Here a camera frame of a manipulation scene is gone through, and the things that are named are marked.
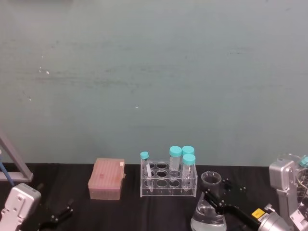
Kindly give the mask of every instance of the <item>erlenmeyer flask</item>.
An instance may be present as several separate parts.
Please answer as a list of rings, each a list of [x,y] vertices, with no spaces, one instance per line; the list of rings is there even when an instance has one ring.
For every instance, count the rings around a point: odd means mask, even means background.
[[[205,184],[207,188],[214,194],[219,194],[219,185],[221,176],[217,172],[204,172],[201,175],[201,184]],[[216,213],[215,209],[204,199],[202,193],[196,210],[191,220],[193,231],[226,231],[227,225],[224,215]]]

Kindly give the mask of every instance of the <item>gray wall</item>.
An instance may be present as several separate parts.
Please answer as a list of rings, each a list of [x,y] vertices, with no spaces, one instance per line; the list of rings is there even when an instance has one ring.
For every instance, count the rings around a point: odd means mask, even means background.
[[[1,0],[0,124],[27,162],[308,150],[307,0]]]

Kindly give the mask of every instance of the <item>clear acrylic rack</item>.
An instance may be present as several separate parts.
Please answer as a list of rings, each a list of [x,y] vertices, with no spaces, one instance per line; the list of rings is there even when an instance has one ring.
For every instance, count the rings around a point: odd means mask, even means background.
[[[196,166],[192,168],[192,177],[189,178],[189,188],[182,186],[182,164],[179,170],[169,169],[168,161],[150,161],[152,176],[148,177],[141,162],[140,168],[140,197],[143,196],[193,196],[197,193]]]

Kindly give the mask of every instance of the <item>pipette tip box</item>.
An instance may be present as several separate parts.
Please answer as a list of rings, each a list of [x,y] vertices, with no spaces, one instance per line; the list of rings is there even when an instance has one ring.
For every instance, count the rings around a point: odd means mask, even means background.
[[[124,174],[124,159],[98,158],[88,182],[90,198],[119,200]]]

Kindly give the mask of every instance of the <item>test tube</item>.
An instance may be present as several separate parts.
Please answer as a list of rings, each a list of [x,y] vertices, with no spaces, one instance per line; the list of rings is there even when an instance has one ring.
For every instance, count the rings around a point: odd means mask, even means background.
[[[178,171],[182,156],[182,149],[178,146],[172,146],[170,147],[169,154],[170,154],[169,169]]]
[[[195,163],[196,157],[193,154],[183,155],[182,187],[185,191],[191,188],[193,166]]]
[[[194,155],[194,148],[191,146],[184,146],[182,147],[183,155],[185,154],[193,154]]]
[[[140,157],[142,160],[142,165],[143,165],[143,171],[146,175],[146,184],[147,187],[150,188],[150,191],[153,191],[153,185],[154,181],[151,179],[152,173],[151,173],[151,168],[150,168],[150,163],[149,163],[149,153],[148,152],[142,152],[140,153]]]

